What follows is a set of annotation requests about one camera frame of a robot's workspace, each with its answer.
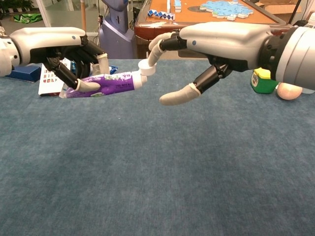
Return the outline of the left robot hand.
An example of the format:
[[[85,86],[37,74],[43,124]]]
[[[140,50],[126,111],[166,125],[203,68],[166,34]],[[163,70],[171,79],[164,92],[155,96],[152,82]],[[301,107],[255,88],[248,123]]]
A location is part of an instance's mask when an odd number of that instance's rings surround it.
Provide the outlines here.
[[[0,74],[6,76],[16,66],[42,63],[68,87],[80,92],[100,89],[84,82],[91,64],[105,52],[91,42],[86,32],[75,27],[22,28],[1,39]]]

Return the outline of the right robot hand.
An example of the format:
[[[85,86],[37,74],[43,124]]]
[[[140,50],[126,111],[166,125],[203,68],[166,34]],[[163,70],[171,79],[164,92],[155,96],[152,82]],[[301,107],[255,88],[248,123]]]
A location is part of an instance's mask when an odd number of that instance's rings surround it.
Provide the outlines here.
[[[208,58],[210,67],[192,83],[160,97],[162,105],[187,103],[199,97],[232,71],[243,72],[259,67],[259,54],[271,36],[268,25],[207,22],[162,33],[149,44],[148,64],[153,66],[166,51],[188,49]]]

